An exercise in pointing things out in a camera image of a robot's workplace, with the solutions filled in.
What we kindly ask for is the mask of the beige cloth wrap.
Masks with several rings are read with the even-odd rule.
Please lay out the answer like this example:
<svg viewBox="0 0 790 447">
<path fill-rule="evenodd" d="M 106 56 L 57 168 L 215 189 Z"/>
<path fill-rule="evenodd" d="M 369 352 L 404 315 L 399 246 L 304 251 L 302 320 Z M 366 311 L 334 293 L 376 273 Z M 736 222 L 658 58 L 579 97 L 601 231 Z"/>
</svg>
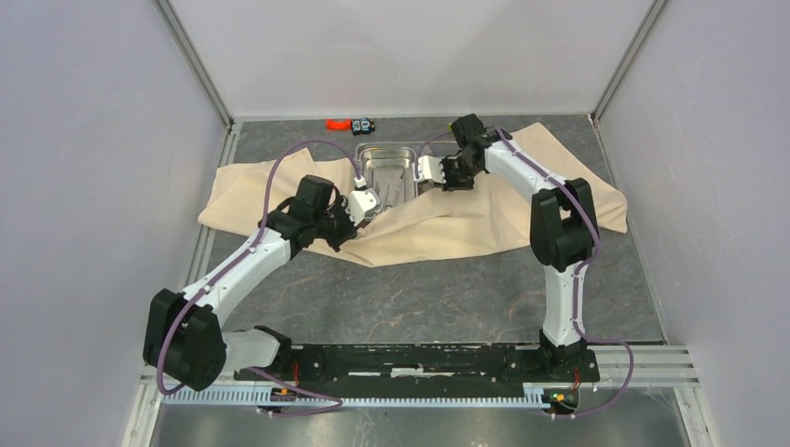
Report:
<svg viewBox="0 0 790 447">
<path fill-rule="evenodd" d="M 552 172 L 582 177 L 592 187 L 598 224 L 626 233 L 625 195 L 582 164 L 541 123 L 514 132 L 518 145 Z M 251 236 L 263 215 L 266 181 L 276 174 L 269 206 L 292 196 L 306 174 L 332 181 L 342 193 L 351 188 L 353 169 L 344 158 L 317 162 L 306 147 L 279 165 L 237 163 L 217 170 L 200 224 L 217 231 Z M 494 174 L 480 174 L 471 191 L 432 189 L 387 210 L 363 227 L 339 251 L 323 240 L 308 251 L 366 267 L 483 256 L 529 245 L 530 206 Z"/>
</svg>

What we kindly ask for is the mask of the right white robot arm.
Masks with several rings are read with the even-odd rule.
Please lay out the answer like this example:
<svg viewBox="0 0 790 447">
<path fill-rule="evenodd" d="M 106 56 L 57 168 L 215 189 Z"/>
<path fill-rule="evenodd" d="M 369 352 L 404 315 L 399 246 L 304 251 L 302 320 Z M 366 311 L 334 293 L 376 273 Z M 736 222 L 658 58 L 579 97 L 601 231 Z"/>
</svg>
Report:
<svg viewBox="0 0 790 447">
<path fill-rule="evenodd" d="M 485 172 L 504 180 L 530 205 L 529 243 L 544 267 L 547 298 L 538 368 L 545 377 L 561 380 L 587 351 L 583 282 L 600 242 L 592 188 L 582 178 L 568 180 L 549 170 L 513 135 L 487 129 L 476 114 L 461 116 L 449 129 L 459 150 L 439 163 L 444 191 L 470 190 Z"/>
</svg>

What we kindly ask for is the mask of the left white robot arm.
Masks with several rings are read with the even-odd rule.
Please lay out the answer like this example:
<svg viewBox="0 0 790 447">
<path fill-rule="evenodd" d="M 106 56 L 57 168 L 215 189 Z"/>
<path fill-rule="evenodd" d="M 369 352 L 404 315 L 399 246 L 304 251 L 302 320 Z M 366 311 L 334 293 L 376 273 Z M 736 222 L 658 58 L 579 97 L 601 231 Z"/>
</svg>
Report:
<svg viewBox="0 0 790 447">
<path fill-rule="evenodd" d="M 257 229 L 211 272 L 181 291 L 163 289 L 151 300 L 143 360 L 155 368 L 158 391 L 202 391 L 222 373 L 258 367 L 270 379 L 292 369 L 293 355 L 264 330 L 224 332 L 236 307 L 266 277 L 323 240 L 334 251 L 354 238 L 380 205 L 363 178 L 347 194 L 307 175 L 293 196 L 267 210 Z"/>
</svg>

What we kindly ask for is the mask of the steel surgical forceps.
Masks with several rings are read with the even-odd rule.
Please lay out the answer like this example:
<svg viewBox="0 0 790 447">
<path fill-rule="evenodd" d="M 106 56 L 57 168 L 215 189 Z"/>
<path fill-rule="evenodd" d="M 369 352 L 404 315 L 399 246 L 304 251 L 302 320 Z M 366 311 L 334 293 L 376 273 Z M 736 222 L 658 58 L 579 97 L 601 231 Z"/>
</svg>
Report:
<svg viewBox="0 0 790 447">
<path fill-rule="evenodd" d="M 384 171 L 381 169 L 371 169 L 366 174 L 366 181 L 369 187 L 374 190 L 379 204 L 383 205 L 388 188 L 388 183 L 384 178 Z"/>
</svg>

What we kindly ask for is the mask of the steel surgical scissors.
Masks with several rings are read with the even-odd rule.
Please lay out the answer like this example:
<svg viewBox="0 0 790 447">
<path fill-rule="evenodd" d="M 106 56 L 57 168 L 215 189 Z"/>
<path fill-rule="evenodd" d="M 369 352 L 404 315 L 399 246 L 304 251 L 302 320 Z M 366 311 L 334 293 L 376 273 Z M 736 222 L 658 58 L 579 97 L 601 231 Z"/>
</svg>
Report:
<svg viewBox="0 0 790 447">
<path fill-rule="evenodd" d="M 385 210 L 392 209 L 401 203 L 403 185 L 403 177 L 387 181 L 381 193 Z"/>
</svg>

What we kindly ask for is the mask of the stainless steel inner tray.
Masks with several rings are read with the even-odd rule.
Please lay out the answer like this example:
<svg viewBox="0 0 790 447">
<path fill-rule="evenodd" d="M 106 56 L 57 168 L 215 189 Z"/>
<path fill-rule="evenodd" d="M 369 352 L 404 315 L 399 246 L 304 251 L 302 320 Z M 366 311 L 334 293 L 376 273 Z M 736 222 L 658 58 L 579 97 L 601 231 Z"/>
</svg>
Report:
<svg viewBox="0 0 790 447">
<path fill-rule="evenodd" d="M 362 143 L 356 147 L 358 166 L 366 180 L 366 174 L 371 169 L 384 171 L 386 181 L 403 177 L 402 205 L 418 196 L 418 186 L 415 180 L 415 167 L 417 152 L 414 148 L 395 142 Z M 381 205 L 374 216 L 387 211 Z"/>
</svg>

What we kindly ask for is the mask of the orange red tape roll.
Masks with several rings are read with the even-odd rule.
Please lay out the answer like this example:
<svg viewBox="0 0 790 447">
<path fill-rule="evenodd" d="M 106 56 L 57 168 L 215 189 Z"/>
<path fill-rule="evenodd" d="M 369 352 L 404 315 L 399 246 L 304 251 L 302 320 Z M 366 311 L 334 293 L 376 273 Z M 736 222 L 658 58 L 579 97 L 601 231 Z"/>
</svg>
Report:
<svg viewBox="0 0 790 447">
<path fill-rule="evenodd" d="M 325 128 L 329 131 L 346 131 L 350 130 L 351 126 L 351 119 L 327 119 L 325 121 Z"/>
</svg>

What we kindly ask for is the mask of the small black blue toy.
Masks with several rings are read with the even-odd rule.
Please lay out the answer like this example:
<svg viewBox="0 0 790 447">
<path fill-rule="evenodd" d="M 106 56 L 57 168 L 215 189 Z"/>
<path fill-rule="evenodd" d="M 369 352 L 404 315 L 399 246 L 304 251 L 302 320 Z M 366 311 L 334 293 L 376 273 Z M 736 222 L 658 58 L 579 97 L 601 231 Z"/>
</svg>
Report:
<svg viewBox="0 0 790 447">
<path fill-rule="evenodd" d="M 350 121 L 350 130 L 354 136 L 369 135 L 376 129 L 373 119 L 368 117 L 352 119 Z"/>
</svg>

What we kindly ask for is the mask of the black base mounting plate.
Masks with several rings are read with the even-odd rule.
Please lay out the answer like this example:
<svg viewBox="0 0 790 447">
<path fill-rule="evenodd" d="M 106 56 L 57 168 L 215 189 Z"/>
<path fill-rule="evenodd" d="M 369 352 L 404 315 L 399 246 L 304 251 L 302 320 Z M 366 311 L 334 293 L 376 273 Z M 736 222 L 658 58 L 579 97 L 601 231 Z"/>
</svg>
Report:
<svg viewBox="0 0 790 447">
<path fill-rule="evenodd" d="M 560 359 L 536 344 L 304 344 L 266 367 L 308 391 L 346 398 L 517 398 L 525 384 L 600 380 L 592 350 Z"/>
</svg>

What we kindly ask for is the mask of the left aluminium corner post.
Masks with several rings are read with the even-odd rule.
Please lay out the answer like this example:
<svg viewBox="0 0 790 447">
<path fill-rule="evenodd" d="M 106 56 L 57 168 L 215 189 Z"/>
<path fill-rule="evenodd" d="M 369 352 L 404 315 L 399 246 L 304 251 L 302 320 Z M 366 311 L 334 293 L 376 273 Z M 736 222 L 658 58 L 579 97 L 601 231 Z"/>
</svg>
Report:
<svg viewBox="0 0 790 447">
<path fill-rule="evenodd" d="M 175 5 L 171 0 L 154 0 L 153 4 L 157 8 L 162 20 L 168 28 L 171 37 L 179 48 L 185 62 L 198 81 L 201 89 L 206 95 L 213 111 L 226 129 L 231 129 L 235 120 L 229 111 L 224 99 L 216 87 L 211 75 L 198 53 L 198 49 L 186 30 Z"/>
</svg>

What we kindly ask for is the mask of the aluminium corner post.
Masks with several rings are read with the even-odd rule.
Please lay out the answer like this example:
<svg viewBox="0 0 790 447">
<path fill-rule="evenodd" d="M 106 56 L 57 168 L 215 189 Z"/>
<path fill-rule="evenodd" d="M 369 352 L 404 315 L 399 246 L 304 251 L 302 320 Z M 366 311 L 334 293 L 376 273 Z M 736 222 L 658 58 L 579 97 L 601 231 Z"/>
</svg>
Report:
<svg viewBox="0 0 790 447">
<path fill-rule="evenodd" d="M 186 30 L 175 5 L 171 0 L 154 0 L 153 4 L 157 8 L 162 20 L 168 28 L 171 37 L 179 48 L 185 62 L 198 81 L 201 89 L 206 95 L 213 111 L 226 129 L 231 129 L 235 120 L 229 111 L 224 99 L 216 87 L 211 75 L 198 53 L 198 49 Z"/>
<path fill-rule="evenodd" d="M 642 48 L 652 34 L 655 26 L 660 21 L 665 9 L 671 4 L 669 0 L 652 0 L 648 9 L 639 22 L 629 44 L 625 48 L 612 76 L 599 97 L 596 105 L 589 113 L 589 118 L 595 129 L 600 128 L 601 119 L 616 97 L 620 86 L 631 71 Z"/>
</svg>

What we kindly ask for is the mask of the right aluminium corner post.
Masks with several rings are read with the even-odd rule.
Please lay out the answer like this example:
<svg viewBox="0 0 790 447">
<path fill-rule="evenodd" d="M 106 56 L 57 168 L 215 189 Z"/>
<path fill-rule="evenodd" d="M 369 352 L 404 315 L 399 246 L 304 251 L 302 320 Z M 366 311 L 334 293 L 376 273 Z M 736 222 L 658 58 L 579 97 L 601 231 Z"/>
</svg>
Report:
<svg viewBox="0 0 790 447">
<path fill-rule="evenodd" d="M 652 34 L 655 26 L 660 21 L 665 9 L 671 4 L 669 0 L 652 0 L 648 9 L 639 22 L 629 44 L 625 48 L 612 76 L 599 97 L 596 105 L 589 113 L 589 118 L 595 129 L 600 128 L 601 119 L 616 97 L 620 86 L 631 71 L 642 48 Z"/>
</svg>

